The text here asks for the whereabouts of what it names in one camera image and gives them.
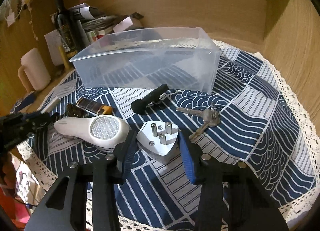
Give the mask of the dark wine bottle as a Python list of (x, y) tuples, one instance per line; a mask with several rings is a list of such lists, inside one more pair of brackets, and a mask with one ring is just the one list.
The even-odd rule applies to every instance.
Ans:
[(63, 0), (55, 0), (57, 14), (54, 22), (60, 34), (62, 46), (66, 56), (70, 59), (84, 48), (82, 36), (76, 20), (71, 11), (65, 8)]

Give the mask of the white paper notepad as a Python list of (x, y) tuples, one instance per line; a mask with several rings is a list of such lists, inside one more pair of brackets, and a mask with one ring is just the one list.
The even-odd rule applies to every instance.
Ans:
[(51, 60), (54, 66), (59, 66), (63, 64), (63, 60), (61, 58), (61, 54), (59, 51), (59, 47), (62, 46), (61, 38), (57, 30), (53, 30), (52, 32), (47, 33), (44, 36), (48, 50), (50, 53)]

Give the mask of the white travel plug adapter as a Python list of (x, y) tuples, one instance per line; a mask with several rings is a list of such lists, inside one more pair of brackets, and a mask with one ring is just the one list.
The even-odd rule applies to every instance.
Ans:
[(167, 164), (178, 153), (178, 125), (164, 121), (145, 122), (137, 134), (137, 141), (148, 156)]

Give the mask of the black clip microphone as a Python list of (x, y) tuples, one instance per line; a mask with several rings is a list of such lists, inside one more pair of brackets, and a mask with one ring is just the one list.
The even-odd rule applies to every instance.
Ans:
[(158, 88), (149, 92), (142, 99), (137, 99), (137, 100), (133, 101), (131, 103), (132, 111), (135, 114), (139, 114), (139, 115), (144, 114), (146, 107), (151, 103), (158, 104), (160, 102), (160, 97), (168, 90), (169, 90), (169, 87), (167, 84), (160, 85)]

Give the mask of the silver key bunch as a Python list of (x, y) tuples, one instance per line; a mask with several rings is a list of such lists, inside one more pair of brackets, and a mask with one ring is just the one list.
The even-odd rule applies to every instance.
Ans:
[(201, 117), (203, 124), (194, 133), (189, 136), (191, 142), (195, 141), (209, 127), (216, 127), (220, 123), (219, 112), (215, 109), (215, 105), (211, 103), (210, 107), (205, 110), (194, 110), (189, 108), (177, 107), (176, 111)]

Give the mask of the white small cardboard box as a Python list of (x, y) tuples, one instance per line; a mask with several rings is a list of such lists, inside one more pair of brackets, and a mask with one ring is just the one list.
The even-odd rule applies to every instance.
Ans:
[(140, 20), (135, 19), (133, 17), (127, 17), (113, 27), (114, 33), (120, 33), (128, 30), (141, 29), (143, 28)]

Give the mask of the rolled white papers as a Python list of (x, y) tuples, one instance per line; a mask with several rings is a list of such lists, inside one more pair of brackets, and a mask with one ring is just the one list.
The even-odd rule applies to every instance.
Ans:
[(82, 3), (67, 9), (67, 14), (71, 16), (73, 22), (90, 21), (104, 16), (98, 8), (89, 6), (87, 3)]

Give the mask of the clear plastic storage box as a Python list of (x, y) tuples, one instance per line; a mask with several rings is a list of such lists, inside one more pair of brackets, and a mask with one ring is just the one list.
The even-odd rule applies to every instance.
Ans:
[(89, 88), (198, 90), (210, 94), (221, 50), (202, 28), (144, 28), (103, 36), (71, 58)]

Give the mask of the stacked magazines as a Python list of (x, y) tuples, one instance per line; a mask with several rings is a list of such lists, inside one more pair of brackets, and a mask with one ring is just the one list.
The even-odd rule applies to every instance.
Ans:
[(118, 18), (116, 15), (102, 16), (94, 20), (90, 20), (82, 24), (82, 28), (87, 31), (102, 30), (109, 27)]

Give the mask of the brown striped lighter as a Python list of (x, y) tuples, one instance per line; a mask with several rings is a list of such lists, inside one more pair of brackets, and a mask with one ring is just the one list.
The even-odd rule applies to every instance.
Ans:
[(76, 102), (76, 106), (94, 115), (111, 115), (113, 108), (105, 104), (89, 100), (85, 97)]

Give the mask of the dark ornate metal trinket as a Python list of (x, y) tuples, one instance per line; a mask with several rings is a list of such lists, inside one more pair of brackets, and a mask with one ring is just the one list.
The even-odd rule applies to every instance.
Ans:
[(77, 107), (76, 105), (68, 103), (66, 107), (65, 115), (67, 117), (85, 118), (87, 113), (86, 111)]

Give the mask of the white handheld flashlight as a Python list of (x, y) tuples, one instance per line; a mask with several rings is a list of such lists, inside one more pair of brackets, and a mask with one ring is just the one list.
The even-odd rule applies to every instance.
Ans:
[(105, 152), (111, 152), (117, 144), (123, 143), (130, 131), (124, 120), (112, 115), (65, 117), (56, 121), (54, 128), (61, 135), (82, 139)]

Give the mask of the blue white patterned tablecloth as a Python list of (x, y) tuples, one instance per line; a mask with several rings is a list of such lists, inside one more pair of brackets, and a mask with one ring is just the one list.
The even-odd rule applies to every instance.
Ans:
[[(261, 54), (223, 42), (217, 46), (221, 56), (211, 94), (190, 90), (190, 74), (173, 65), (169, 82), (183, 88), (167, 91), (160, 108), (151, 105), (135, 114), (130, 105), (147, 90), (112, 87), (140, 77), (129, 64), (107, 74), (105, 88), (86, 87), (73, 72), (44, 104), (60, 97), (54, 110), (63, 115), (68, 102), (87, 97), (114, 106), (115, 115), (136, 130), (150, 121), (185, 128), (204, 153), (250, 166), (293, 229), (319, 196), (319, 137), (290, 86)], [(191, 230), (195, 224), (201, 188), (188, 180), (177, 147), (163, 158), (139, 149), (129, 178), (115, 191), (121, 230)]]

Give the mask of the red white small box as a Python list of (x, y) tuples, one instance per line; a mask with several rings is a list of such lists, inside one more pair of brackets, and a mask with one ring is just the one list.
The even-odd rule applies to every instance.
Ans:
[(97, 38), (100, 39), (106, 35), (106, 32), (104, 30), (99, 30), (97, 32)]

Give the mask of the white box coloured dots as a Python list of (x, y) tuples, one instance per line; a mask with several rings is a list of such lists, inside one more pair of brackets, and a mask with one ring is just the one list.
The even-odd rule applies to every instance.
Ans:
[(97, 34), (94, 30), (87, 32), (86, 34), (90, 43), (93, 43), (98, 40)]

